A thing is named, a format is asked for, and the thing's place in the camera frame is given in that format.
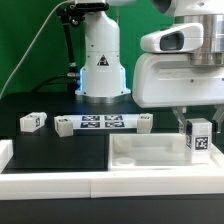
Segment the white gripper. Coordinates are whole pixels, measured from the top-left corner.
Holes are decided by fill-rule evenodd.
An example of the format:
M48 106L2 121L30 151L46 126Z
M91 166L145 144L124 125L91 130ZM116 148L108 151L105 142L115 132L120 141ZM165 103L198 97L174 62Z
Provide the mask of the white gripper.
M192 66L188 54L145 53L136 62L132 96L142 108L173 107L179 132L186 133L185 106L216 105L214 131L224 121L224 67Z

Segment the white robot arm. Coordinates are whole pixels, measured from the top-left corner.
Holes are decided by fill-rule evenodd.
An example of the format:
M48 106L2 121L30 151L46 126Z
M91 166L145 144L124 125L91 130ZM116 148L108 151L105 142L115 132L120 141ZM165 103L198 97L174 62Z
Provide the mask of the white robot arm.
M214 105L216 130L224 122L224 0L151 0L172 26L143 36L133 87L120 64L119 27L102 7L117 0L75 0L85 16L86 63L77 94L111 102L131 94L142 108L171 107L186 130L187 106Z

